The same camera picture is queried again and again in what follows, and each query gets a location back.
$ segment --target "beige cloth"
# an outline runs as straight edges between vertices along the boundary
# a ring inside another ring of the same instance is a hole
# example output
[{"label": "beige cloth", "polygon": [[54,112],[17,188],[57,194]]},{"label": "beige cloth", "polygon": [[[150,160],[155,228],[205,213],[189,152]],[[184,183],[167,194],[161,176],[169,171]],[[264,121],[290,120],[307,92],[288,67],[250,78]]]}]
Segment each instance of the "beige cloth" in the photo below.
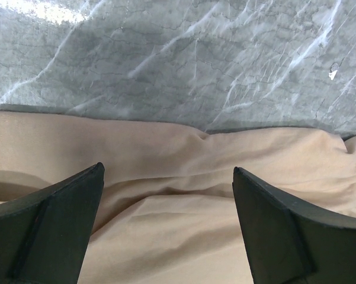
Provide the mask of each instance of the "beige cloth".
[{"label": "beige cloth", "polygon": [[356,137],[304,128],[208,135],[164,123],[0,112],[0,201],[103,162],[80,284],[251,284],[232,175],[244,167],[356,216]]}]

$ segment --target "marble wall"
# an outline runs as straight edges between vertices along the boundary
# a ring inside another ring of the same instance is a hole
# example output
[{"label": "marble wall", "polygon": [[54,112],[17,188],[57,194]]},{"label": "marble wall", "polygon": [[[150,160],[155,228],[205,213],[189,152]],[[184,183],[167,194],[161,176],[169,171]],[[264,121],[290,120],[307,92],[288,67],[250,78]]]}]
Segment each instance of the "marble wall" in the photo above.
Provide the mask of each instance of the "marble wall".
[{"label": "marble wall", "polygon": [[0,109],[356,134],[356,0],[0,0]]}]

